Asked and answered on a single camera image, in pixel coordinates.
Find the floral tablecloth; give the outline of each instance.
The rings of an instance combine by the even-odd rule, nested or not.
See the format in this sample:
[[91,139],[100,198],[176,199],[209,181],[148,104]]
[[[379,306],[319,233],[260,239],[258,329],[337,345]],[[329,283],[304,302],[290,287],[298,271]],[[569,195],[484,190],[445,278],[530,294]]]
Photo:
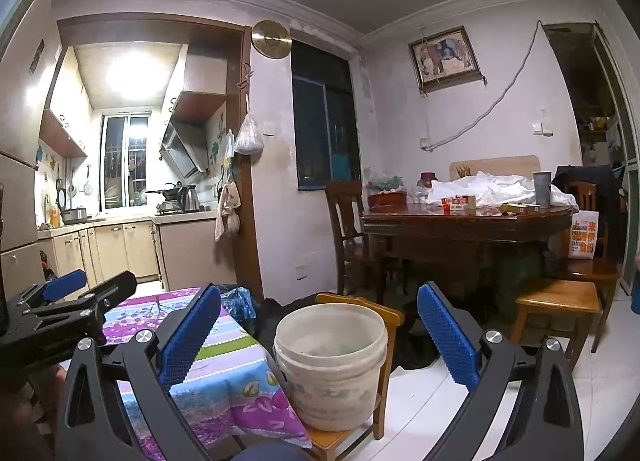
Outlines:
[[[156,329],[168,313],[187,306],[199,288],[124,301],[106,314],[108,343],[127,342],[141,329]],[[311,447],[289,404],[271,356],[224,308],[183,383],[170,394],[204,446],[228,435],[252,433]],[[129,383],[119,382],[127,414],[151,459],[162,454],[150,435]]]

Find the stainless steel kettle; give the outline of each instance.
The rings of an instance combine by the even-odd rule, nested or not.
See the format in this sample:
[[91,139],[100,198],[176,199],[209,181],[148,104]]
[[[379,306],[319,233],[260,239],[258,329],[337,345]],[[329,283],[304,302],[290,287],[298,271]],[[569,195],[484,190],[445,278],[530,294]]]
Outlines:
[[176,196],[178,201],[178,205],[183,212],[199,212],[200,211],[200,201],[198,201],[198,194],[196,194],[196,186],[195,185],[187,185],[182,186],[178,190],[178,195]]

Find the paper shopping bag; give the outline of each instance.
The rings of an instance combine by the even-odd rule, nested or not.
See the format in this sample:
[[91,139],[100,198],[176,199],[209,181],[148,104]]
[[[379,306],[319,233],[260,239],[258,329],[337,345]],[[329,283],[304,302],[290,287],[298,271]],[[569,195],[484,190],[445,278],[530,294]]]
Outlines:
[[593,259],[598,238],[598,212],[580,210],[572,216],[569,238],[571,259]]

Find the countertop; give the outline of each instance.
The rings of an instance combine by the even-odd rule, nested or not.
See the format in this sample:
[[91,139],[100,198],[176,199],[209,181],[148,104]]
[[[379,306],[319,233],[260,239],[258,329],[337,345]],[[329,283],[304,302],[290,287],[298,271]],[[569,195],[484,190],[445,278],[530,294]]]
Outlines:
[[89,219],[87,222],[81,224],[69,224],[67,226],[61,226],[60,228],[52,228],[50,230],[38,231],[38,240],[51,239],[52,237],[58,237],[59,235],[66,235],[72,232],[78,232],[88,228],[95,228],[96,226],[111,226],[112,224],[124,224],[125,222],[141,222],[151,221],[155,224],[171,224],[175,222],[191,222],[191,221],[204,221],[206,219],[215,219],[218,215],[215,211],[209,212],[194,212],[190,214],[171,214],[160,216],[155,213],[150,214],[136,214],[130,216],[96,216]]

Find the picture frame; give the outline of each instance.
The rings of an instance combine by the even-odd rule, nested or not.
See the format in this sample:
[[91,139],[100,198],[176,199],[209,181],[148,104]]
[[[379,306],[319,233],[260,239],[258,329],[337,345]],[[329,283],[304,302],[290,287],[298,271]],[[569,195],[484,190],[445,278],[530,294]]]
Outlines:
[[464,26],[411,42],[409,53],[423,92],[485,80]]

